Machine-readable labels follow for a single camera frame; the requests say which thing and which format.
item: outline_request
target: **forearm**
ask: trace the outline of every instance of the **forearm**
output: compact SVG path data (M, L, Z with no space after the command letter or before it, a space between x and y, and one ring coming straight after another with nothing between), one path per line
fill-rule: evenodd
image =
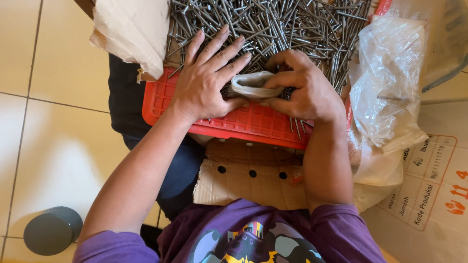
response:
M80 242L105 231L139 233L192 121L169 108L117 166L86 217Z
M352 204L352 173L348 157L345 114L315 123L303 162L309 211L322 204Z

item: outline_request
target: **fingernail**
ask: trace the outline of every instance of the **fingernail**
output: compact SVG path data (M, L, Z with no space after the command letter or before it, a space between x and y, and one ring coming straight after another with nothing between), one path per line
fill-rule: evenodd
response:
M241 41L244 40L244 39L245 39L245 37L244 37L243 35L240 35L240 36L236 39L236 41L237 41L237 42L241 42Z
M227 24L225 24L224 27L221 28L221 31L220 31L220 32L221 32L221 34L227 33Z

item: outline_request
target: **gray cylindrical object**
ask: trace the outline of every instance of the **gray cylindrical object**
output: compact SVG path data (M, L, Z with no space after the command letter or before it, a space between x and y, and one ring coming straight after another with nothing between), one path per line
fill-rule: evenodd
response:
M53 207L28 223L24 229L24 243L38 255L56 255L78 239L82 228L83 220L75 210Z

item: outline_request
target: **graphic print on shirt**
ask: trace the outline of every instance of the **graphic print on shirt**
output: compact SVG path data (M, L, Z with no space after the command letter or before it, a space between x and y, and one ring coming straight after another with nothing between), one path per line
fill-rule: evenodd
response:
M272 223L268 231L250 222L225 234L208 230L199 235L188 263L324 263L315 247L290 225Z

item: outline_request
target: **hand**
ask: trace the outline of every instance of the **hand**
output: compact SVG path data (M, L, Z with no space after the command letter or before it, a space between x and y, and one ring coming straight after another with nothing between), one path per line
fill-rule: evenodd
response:
M244 98L224 101L219 92L249 63L251 57L250 53L246 53L233 63L226 65L238 54L245 42L245 38L239 36L234 43L215 54L228 35L228 27L225 25L201 51L198 58L195 58L200 45L205 40L205 34L200 30L193 37L186 51L185 64L175 87L170 107L182 112L192 122L222 117L236 108L248 105L248 101Z
M289 66L292 71L275 74L264 87L295 86L297 89L292 93L290 101L270 98L264 103L289 117L313 120L316 123L330 122L336 120L336 117L345 116L340 96L306 54L292 49L281 51L270 58L266 67L272 71L277 65L280 68Z

